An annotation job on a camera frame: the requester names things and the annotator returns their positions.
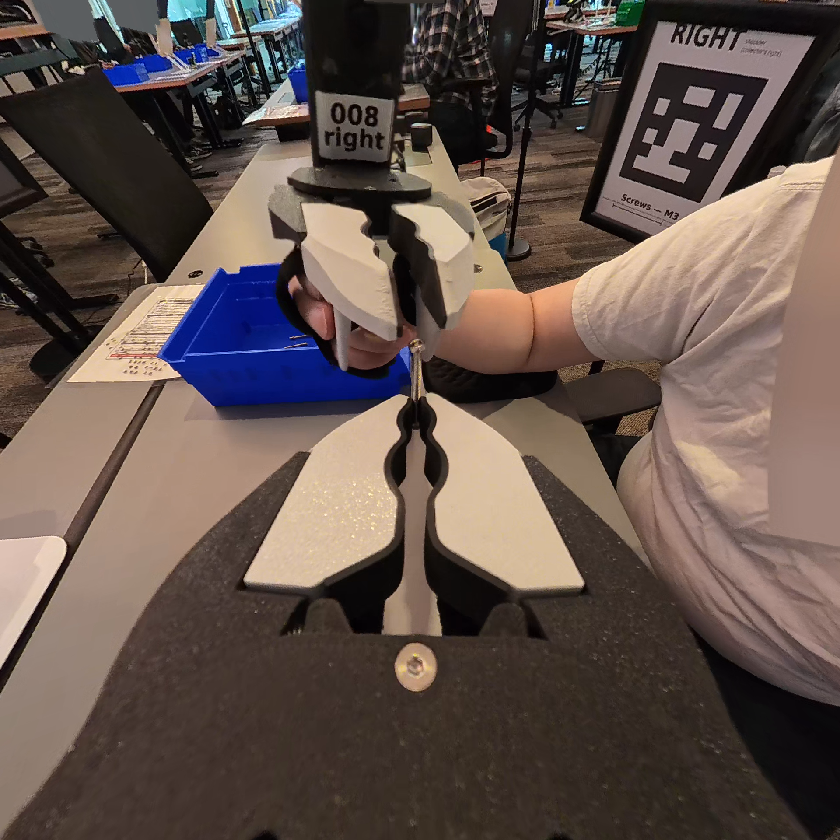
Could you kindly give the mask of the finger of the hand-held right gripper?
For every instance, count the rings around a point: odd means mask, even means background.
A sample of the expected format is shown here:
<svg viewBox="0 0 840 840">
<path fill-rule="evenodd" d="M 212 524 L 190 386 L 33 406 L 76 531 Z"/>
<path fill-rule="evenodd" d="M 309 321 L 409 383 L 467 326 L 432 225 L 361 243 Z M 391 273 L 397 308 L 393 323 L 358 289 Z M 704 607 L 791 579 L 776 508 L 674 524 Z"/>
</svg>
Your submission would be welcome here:
<svg viewBox="0 0 840 840">
<path fill-rule="evenodd" d="M 402 313 L 430 360 L 474 288 L 473 239 L 443 207 L 401 203 L 392 205 L 387 241 Z"/>
<path fill-rule="evenodd" d="M 351 324 L 393 341 L 400 332 L 396 285 L 368 235 L 364 212 L 331 203 L 301 205 L 307 234 L 301 242 L 306 278 L 332 305 L 335 354 L 348 371 Z"/>
</svg>

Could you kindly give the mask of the person's right hand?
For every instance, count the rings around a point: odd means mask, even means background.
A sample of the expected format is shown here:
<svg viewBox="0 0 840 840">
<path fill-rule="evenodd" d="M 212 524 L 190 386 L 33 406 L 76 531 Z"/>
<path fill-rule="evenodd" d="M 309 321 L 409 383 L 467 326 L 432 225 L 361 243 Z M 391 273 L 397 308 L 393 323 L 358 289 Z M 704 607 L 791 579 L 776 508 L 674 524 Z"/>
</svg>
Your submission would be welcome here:
<svg viewBox="0 0 840 840">
<path fill-rule="evenodd" d="M 305 276 L 293 277 L 288 290 L 295 306 L 308 326 L 335 350 L 335 321 L 333 306 Z M 358 370 L 373 370 L 390 363 L 399 352 L 417 338 L 412 324 L 402 323 L 402 335 L 394 341 L 386 341 L 374 333 L 359 327 L 349 336 L 349 367 Z"/>
</svg>

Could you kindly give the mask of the black high-back chair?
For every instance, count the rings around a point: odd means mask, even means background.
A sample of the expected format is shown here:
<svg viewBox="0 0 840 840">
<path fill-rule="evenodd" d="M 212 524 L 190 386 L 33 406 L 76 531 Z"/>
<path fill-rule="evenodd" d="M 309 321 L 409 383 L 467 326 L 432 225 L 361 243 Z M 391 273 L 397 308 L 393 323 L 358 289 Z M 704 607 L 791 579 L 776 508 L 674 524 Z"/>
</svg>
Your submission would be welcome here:
<svg viewBox="0 0 840 840">
<path fill-rule="evenodd" d="M 103 71 L 2 98 L 1 113 L 166 281 L 214 210 Z"/>
</svg>

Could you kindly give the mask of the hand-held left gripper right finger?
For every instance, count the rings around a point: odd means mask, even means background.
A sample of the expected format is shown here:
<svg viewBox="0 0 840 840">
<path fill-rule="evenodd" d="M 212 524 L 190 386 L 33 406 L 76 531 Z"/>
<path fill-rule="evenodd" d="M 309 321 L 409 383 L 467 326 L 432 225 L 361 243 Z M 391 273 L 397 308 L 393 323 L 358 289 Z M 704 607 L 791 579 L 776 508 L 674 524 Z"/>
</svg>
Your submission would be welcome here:
<svg viewBox="0 0 840 840">
<path fill-rule="evenodd" d="M 424 566 L 441 601 L 520 601 L 585 583 L 518 450 L 442 396 L 420 402 Z"/>
</svg>

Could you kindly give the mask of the operator in white shirt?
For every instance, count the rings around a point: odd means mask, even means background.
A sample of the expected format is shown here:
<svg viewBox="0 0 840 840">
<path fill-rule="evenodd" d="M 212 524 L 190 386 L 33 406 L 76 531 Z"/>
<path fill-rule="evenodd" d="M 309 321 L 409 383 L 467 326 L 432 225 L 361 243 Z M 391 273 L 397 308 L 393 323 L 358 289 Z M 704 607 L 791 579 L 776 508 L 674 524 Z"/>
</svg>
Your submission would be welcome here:
<svg viewBox="0 0 840 840">
<path fill-rule="evenodd" d="M 660 363 L 653 430 L 617 494 L 687 623 L 773 686 L 838 706 L 838 548 L 770 534 L 771 402 L 786 302 L 831 158 L 701 208 L 577 284 L 605 361 Z"/>
</svg>

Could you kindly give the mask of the black trousers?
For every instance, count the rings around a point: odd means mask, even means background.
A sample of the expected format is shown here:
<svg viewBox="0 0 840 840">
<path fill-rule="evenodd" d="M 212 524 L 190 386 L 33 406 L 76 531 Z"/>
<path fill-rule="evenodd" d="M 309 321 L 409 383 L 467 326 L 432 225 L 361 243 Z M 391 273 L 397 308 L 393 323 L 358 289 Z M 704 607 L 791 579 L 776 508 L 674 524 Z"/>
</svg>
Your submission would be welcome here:
<svg viewBox="0 0 840 840">
<path fill-rule="evenodd" d="M 810 837 L 838 838 L 839 708 L 774 686 L 695 638 L 764 776 Z"/>
</svg>

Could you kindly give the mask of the printed paper sheet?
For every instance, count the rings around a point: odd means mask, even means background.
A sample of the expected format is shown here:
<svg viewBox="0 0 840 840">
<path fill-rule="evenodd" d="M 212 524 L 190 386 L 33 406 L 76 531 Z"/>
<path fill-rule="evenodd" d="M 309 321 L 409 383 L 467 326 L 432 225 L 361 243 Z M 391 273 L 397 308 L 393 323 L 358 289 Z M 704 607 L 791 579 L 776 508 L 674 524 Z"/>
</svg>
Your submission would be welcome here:
<svg viewBox="0 0 840 840">
<path fill-rule="evenodd" d="M 69 383 L 160 382 L 181 376 L 160 352 L 203 284 L 157 287 L 111 333 Z"/>
</svg>

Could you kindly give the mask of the framed marker sign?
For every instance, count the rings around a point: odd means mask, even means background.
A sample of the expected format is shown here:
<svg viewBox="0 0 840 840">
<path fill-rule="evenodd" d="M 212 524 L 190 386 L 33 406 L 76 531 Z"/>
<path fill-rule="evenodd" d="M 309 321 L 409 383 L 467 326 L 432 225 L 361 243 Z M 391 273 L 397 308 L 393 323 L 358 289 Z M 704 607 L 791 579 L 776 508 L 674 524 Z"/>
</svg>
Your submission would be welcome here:
<svg viewBox="0 0 840 840">
<path fill-rule="evenodd" d="M 784 163 L 837 3 L 646 2 L 581 221 L 636 244 Z"/>
</svg>

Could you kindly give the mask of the white document stand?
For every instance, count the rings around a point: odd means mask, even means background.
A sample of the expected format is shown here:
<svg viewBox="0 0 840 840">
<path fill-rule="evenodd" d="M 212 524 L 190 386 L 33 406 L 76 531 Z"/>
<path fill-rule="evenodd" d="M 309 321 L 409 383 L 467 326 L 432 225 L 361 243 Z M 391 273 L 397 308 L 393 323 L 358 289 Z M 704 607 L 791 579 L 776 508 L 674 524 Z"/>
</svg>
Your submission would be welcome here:
<svg viewBox="0 0 840 840">
<path fill-rule="evenodd" d="M 11 656 L 66 555 L 67 543 L 55 535 L 1 540 L 1 666 Z"/>
</svg>

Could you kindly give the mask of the black mesh office chair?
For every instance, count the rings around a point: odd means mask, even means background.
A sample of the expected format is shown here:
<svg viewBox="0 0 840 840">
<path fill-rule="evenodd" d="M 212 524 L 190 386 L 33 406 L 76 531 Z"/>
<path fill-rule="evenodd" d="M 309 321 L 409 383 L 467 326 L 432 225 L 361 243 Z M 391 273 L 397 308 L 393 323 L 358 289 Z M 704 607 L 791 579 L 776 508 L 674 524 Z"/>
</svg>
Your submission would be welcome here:
<svg viewBox="0 0 840 840">
<path fill-rule="evenodd" d="M 528 88 L 533 82 L 536 88 L 545 89 L 550 79 L 565 69 L 563 59 L 554 62 L 539 59 L 536 70 L 531 71 L 532 58 L 544 53 L 544 48 L 536 49 L 535 39 L 531 48 L 526 49 L 532 31 L 532 6 L 533 2 L 498 2 L 489 23 L 483 15 L 498 77 L 497 100 L 489 116 L 481 111 L 484 79 L 450 78 L 437 90 L 426 88 L 431 100 L 428 116 L 456 172 L 461 165 L 488 157 L 507 157 L 513 139 L 513 86 Z"/>
</svg>

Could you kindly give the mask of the white bag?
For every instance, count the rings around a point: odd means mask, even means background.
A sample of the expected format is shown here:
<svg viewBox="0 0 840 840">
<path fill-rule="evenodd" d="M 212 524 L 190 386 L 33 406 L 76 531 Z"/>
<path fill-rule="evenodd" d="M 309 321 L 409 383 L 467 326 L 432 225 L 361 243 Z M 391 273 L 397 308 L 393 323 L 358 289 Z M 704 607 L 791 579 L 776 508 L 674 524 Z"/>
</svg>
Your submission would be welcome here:
<svg viewBox="0 0 840 840">
<path fill-rule="evenodd" d="M 508 262 L 508 216 L 511 205 L 509 190 L 498 180 L 480 175 L 461 181 L 489 246 Z"/>
</svg>

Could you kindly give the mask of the black pole stand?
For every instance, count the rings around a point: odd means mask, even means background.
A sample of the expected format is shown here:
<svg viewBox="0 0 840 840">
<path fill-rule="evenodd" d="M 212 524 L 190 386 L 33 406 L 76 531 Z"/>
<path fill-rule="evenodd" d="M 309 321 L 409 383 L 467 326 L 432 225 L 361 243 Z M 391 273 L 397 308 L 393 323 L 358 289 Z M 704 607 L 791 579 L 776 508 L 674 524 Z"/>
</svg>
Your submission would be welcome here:
<svg viewBox="0 0 840 840">
<path fill-rule="evenodd" d="M 531 120 L 534 111 L 534 94 L 530 93 L 526 108 L 523 111 L 524 124 L 521 129 L 521 146 L 518 163 L 518 176 L 513 193 L 513 202 L 510 218 L 510 229 L 507 241 L 507 262 L 521 261 L 530 257 L 532 249 L 529 242 L 518 236 L 518 218 L 522 199 L 522 188 L 526 163 L 528 157 L 529 143 L 532 137 Z"/>
</svg>

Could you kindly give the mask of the black framed easel board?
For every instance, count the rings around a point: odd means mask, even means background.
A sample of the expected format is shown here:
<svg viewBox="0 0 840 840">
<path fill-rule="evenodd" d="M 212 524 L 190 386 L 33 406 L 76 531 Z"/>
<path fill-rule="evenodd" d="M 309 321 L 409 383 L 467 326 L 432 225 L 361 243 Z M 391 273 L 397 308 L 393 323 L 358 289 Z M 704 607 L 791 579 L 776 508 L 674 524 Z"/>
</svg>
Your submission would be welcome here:
<svg viewBox="0 0 840 840">
<path fill-rule="evenodd" d="M 5 143 L 1 143 L 1 218 L 30 207 L 47 197 L 46 192 Z M 38 350 L 29 369 L 49 383 L 73 363 L 101 330 L 83 324 L 75 310 L 117 305 L 117 295 L 72 297 L 49 273 L 51 261 L 40 261 L 46 252 L 31 237 L 18 238 L 1 225 L 2 299 L 30 317 L 51 340 Z"/>
</svg>

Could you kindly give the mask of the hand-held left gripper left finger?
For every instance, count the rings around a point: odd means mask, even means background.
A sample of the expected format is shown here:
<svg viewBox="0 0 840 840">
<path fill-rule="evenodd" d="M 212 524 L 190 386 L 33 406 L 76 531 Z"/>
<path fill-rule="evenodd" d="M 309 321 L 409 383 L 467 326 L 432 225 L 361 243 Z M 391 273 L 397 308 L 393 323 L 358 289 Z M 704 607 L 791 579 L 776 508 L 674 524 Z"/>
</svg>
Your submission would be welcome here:
<svg viewBox="0 0 840 840">
<path fill-rule="evenodd" d="M 386 599 L 403 577 L 399 490 L 413 401 L 396 395 L 315 444 L 245 573 L 250 590 Z"/>
</svg>

